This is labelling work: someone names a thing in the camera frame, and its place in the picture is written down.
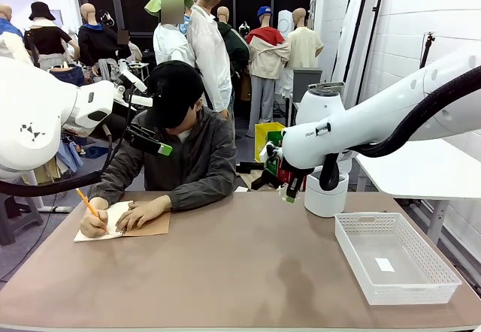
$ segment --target black baseball cap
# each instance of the black baseball cap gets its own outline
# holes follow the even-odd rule
[[[157,65],[150,73],[147,92],[153,97],[153,106],[147,110],[147,124],[176,128],[202,96],[204,84],[195,68],[172,60]]]

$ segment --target white plastic basket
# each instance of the white plastic basket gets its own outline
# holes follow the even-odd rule
[[[335,219],[337,241],[369,304],[448,303],[461,284],[400,213]]]

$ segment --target person's left hand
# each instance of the person's left hand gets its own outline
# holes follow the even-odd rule
[[[168,195],[163,195],[146,203],[129,203],[129,208],[131,209],[123,213],[117,221],[117,231],[121,231],[124,228],[126,231],[130,231],[133,228],[141,228],[145,222],[150,221],[163,214],[166,210],[169,210],[171,208],[171,199]]]

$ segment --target notebook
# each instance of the notebook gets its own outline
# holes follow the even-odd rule
[[[161,216],[146,222],[142,228],[133,229],[131,231],[116,231],[116,222],[119,220],[120,216],[124,212],[129,210],[129,203],[132,201],[119,202],[110,206],[107,209],[108,223],[107,230],[108,234],[104,234],[101,237],[88,238],[82,234],[79,230],[74,238],[74,242],[88,242],[91,240],[111,240],[113,238],[119,237],[141,237],[141,236],[153,236],[156,234],[167,234],[170,225],[171,214],[163,213]]]

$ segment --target dark jacket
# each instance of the dark jacket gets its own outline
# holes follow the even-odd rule
[[[249,46],[229,24],[217,22],[217,28],[224,39],[225,48],[234,70],[238,73],[249,64]]]
[[[184,143],[164,129],[145,123],[145,113],[133,123],[156,132],[156,138],[172,146],[171,155],[154,156],[123,143],[102,175],[102,182],[92,187],[90,197],[116,203],[144,166],[147,191],[170,191],[174,212],[190,210],[230,195],[235,181],[236,149],[229,124],[219,114],[204,107],[198,122]]]
[[[81,26],[78,30],[79,60],[88,67],[92,67],[99,59],[112,58],[114,60],[128,58],[132,54],[128,45],[117,44],[117,34],[107,26],[101,29],[91,29]]]

